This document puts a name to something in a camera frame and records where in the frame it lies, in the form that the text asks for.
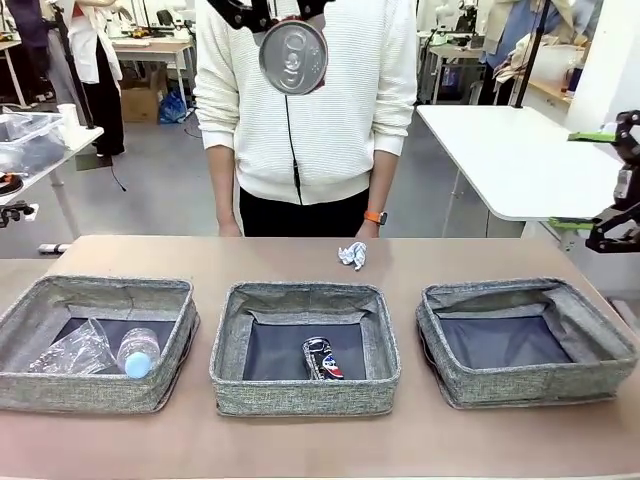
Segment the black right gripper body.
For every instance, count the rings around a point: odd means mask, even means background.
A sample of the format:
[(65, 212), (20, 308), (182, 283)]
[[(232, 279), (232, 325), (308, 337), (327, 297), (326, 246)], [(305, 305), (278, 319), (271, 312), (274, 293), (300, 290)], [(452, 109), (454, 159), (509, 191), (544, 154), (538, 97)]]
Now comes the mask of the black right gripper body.
[(639, 166), (625, 165), (617, 176), (614, 189), (614, 201), (616, 203), (639, 202)]

